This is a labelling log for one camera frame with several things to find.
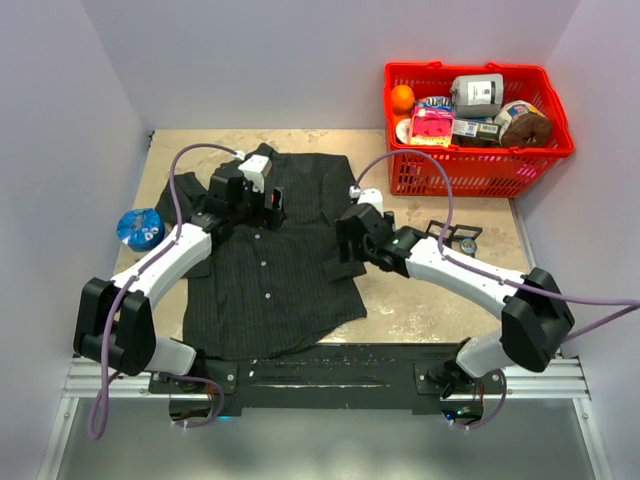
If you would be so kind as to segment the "black pinstriped button shirt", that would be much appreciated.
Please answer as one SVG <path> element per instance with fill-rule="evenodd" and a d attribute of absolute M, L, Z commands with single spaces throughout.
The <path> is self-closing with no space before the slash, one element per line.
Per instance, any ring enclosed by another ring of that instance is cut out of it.
<path fill-rule="evenodd" d="M 348 158 L 265 143 L 256 152 L 271 160 L 284 193 L 283 226 L 236 227 L 184 276 L 184 342 L 227 360 L 302 350 L 367 314 L 354 282 L 366 269 L 341 262 L 335 232 L 355 182 Z"/>

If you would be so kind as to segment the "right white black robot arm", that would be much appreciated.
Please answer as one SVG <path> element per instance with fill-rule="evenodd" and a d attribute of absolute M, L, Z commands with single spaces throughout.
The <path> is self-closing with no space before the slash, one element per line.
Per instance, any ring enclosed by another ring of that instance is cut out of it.
<path fill-rule="evenodd" d="M 443 387 L 466 393 L 485 375 L 512 365 L 543 372 L 575 324 L 554 277 L 543 269 L 520 273 L 467 257 L 413 227 L 395 228 L 392 213 L 368 203 L 350 206 L 335 226 L 342 261 L 369 262 L 435 284 L 499 320 L 498 330 L 462 341 L 428 371 L 427 378 Z"/>

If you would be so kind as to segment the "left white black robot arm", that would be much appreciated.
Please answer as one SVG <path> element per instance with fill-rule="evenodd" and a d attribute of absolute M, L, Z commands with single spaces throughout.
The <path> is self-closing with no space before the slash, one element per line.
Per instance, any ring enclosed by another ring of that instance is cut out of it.
<path fill-rule="evenodd" d="M 125 375 L 169 373 L 183 391 L 200 390 L 207 368 L 196 361 L 196 349 L 157 335 L 153 311 L 237 226 L 280 228 L 283 192 L 271 174 L 272 163 L 262 155 L 222 165 L 211 175 L 199 211 L 127 270 L 109 280 L 88 281 L 80 297 L 74 352 Z"/>

